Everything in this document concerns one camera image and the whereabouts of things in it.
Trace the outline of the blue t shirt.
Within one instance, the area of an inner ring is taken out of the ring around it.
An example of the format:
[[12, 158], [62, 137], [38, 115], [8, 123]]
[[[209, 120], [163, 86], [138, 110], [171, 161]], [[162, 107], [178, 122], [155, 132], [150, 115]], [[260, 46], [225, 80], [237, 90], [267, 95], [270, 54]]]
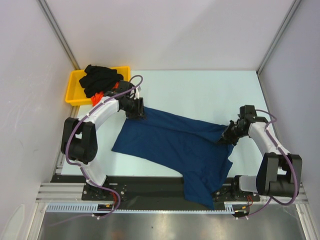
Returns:
[[149, 160], [183, 176], [184, 198], [214, 209], [232, 167], [231, 144], [219, 144], [226, 125], [145, 107], [146, 119], [126, 119], [112, 151]]

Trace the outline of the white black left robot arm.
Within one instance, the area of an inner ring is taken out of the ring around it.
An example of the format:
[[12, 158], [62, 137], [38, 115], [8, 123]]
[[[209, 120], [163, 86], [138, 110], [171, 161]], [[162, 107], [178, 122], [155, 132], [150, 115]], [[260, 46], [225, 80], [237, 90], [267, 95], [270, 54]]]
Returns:
[[61, 152], [66, 162], [77, 166], [86, 183], [93, 186], [93, 194], [100, 200], [110, 196], [111, 188], [105, 184], [107, 175], [97, 160], [97, 130], [113, 114], [124, 111], [129, 119], [144, 119], [144, 99], [142, 97], [103, 97], [81, 118], [69, 117], [64, 121]]

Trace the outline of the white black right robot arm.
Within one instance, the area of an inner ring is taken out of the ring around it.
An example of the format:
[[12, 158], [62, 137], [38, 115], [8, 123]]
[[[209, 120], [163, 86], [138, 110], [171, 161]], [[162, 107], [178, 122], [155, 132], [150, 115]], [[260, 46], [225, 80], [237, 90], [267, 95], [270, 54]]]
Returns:
[[302, 158], [285, 149], [268, 130], [266, 119], [249, 122], [249, 120], [231, 121], [217, 141], [219, 144], [233, 145], [243, 137], [251, 138], [257, 145], [262, 161], [254, 176], [237, 175], [236, 185], [230, 188], [231, 196], [242, 201], [249, 192], [261, 196], [291, 198], [294, 202], [299, 194]]

